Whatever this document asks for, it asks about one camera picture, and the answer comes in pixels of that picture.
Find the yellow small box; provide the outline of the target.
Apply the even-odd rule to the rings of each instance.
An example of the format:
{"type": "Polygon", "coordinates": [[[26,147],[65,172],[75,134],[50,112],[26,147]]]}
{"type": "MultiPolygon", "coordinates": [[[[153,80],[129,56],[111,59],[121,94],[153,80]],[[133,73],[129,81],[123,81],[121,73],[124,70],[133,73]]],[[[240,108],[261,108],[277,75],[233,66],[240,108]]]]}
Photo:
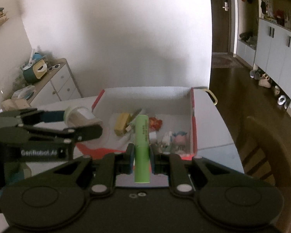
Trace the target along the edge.
{"type": "Polygon", "coordinates": [[[128,124],[131,120],[131,114],[130,113],[121,113],[115,122],[114,125],[114,132],[117,136],[122,137],[126,133],[126,128],[128,127],[128,124]]]}

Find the red cardboard box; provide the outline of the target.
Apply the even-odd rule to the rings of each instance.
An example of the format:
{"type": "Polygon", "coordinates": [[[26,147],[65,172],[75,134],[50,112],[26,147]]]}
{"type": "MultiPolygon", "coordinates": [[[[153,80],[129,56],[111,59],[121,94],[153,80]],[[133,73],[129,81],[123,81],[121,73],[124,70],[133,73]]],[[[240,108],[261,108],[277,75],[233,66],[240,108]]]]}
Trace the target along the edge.
{"type": "Polygon", "coordinates": [[[102,136],[77,148],[95,159],[135,144],[143,130],[142,119],[148,121],[149,143],[160,152],[176,153],[186,160],[197,152],[193,88],[108,88],[100,92],[91,110],[102,122],[102,136]]]}

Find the green stick tube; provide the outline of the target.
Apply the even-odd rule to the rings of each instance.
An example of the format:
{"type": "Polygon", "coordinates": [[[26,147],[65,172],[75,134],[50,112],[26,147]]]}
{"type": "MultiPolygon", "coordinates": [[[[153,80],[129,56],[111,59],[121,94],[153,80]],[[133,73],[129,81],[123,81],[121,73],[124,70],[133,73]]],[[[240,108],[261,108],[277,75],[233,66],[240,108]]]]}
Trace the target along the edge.
{"type": "Polygon", "coordinates": [[[135,119],[135,183],[150,182],[149,117],[139,115],[135,119]]]}

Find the white wall cabinet unit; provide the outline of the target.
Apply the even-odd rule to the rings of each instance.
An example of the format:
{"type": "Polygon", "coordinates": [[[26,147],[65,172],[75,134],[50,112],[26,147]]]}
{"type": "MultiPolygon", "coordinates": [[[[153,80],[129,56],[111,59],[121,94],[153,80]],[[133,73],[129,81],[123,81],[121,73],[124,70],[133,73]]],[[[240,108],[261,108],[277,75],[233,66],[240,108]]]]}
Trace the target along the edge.
{"type": "Polygon", "coordinates": [[[291,113],[291,0],[236,0],[239,57],[265,72],[281,90],[279,105],[291,113]]]}

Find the orange small toy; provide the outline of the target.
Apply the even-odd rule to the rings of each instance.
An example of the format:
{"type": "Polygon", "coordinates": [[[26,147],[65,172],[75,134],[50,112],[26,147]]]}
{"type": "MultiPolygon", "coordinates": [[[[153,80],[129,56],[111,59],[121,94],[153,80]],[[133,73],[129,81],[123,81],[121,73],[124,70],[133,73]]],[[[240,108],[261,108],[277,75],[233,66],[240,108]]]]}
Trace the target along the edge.
{"type": "Polygon", "coordinates": [[[163,121],[161,119],[157,119],[156,117],[149,118],[149,131],[159,131],[162,127],[163,121]]]}

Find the white bunny figurine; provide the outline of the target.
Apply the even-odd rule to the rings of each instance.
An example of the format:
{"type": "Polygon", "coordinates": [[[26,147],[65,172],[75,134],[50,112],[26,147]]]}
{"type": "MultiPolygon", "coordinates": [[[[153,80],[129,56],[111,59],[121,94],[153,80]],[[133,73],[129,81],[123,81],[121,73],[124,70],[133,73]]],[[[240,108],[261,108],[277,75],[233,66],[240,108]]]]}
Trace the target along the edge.
{"type": "Polygon", "coordinates": [[[172,143],[172,137],[173,137],[173,133],[172,131],[169,131],[169,132],[166,132],[162,138],[162,141],[161,141],[161,148],[163,151],[166,151],[171,143],[172,143]]]}

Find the teal yellow tissue holder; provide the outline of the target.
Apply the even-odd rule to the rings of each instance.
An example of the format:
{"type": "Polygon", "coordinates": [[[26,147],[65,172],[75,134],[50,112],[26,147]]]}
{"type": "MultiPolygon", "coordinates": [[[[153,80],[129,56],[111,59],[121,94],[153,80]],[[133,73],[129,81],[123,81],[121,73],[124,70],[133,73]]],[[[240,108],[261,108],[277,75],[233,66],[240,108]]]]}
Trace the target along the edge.
{"type": "Polygon", "coordinates": [[[47,63],[39,53],[34,53],[32,60],[22,66],[22,74],[29,84],[39,82],[48,72],[47,63]]]}

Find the white sunglasses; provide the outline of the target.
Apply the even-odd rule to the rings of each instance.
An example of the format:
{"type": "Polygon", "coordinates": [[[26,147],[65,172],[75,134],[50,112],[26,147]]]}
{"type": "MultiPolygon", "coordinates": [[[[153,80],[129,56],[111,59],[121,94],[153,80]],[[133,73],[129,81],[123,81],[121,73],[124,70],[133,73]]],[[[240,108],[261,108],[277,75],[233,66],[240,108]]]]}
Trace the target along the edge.
{"type": "Polygon", "coordinates": [[[60,64],[55,64],[55,65],[53,65],[53,66],[50,66],[50,67],[48,68],[48,71],[51,72],[51,71],[53,71],[53,70],[55,70],[55,69],[58,69],[58,68],[60,68],[60,64]]]}

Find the green lid paper jar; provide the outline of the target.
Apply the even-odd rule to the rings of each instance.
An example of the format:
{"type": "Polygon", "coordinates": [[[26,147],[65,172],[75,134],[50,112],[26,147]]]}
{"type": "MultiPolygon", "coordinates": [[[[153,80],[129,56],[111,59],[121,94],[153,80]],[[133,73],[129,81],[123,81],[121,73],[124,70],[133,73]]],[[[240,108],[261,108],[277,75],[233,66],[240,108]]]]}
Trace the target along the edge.
{"type": "Polygon", "coordinates": [[[68,128],[89,127],[97,133],[103,132],[102,120],[83,106],[68,107],[64,111],[63,120],[68,128]]]}

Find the pink blue toy figure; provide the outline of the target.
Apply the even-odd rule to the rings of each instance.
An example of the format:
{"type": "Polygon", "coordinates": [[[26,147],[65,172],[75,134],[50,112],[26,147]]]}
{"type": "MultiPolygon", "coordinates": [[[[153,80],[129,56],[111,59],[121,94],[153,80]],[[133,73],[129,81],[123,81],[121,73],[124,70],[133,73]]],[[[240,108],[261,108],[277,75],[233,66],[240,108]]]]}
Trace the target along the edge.
{"type": "Polygon", "coordinates": [[[173,133],[173,144],[176,147],[176,151],[184,153],[187,146],[187,133],[184,131],[173,133]]]}

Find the dark brown door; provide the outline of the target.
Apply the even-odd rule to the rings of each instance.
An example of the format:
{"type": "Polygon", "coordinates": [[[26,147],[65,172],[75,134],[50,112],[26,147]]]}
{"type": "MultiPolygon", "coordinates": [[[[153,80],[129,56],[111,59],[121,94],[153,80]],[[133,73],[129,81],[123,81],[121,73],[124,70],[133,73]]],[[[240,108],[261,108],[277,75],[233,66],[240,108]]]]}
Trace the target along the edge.
{"type": "Polygon", "coordinates": [[[232,54],[236,30],[235,0],[211,0],[212,53],[232,54]]]}

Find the white side cabinet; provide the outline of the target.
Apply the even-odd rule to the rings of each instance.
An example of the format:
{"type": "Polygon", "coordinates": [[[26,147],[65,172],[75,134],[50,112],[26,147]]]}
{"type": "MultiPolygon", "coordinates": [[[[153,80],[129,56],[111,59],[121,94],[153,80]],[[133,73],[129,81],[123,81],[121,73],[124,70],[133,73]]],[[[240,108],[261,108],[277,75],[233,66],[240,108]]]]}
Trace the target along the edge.
{"type": "Polygon", "coordinates": [[[51,72],[47,72],[42,79],[34,83],[34,89],[26,101],[21,100],[19,103],[12,99],[15,91],[21,90],[29,84],[22,76],[22,70],[15,68],[2,80],[1,95],[2,100],[0,108],[5,110],[16,110],[18,108],[25,108],[28,105],[37,107],[65,101],[70,99],[81,98],[82,94],[75,82],[72,71],[65,58],[57,59],[48,62],[48,67],[55,64],[60,64],[60,68],[51,72]]]}

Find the wooden chair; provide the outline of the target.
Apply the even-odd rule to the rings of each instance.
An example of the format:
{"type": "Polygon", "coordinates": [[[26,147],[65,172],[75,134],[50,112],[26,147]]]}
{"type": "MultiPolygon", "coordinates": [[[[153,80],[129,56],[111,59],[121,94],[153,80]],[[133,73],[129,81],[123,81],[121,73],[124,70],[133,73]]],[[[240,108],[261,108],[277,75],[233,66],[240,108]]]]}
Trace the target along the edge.
{"type": "Polygon", "coordinates": [[[275,131],[252,116],[242,119],[235,142],[244,173],[277,187],[284,205],[276,227],[291,232],[291,159],[275,131]]]}

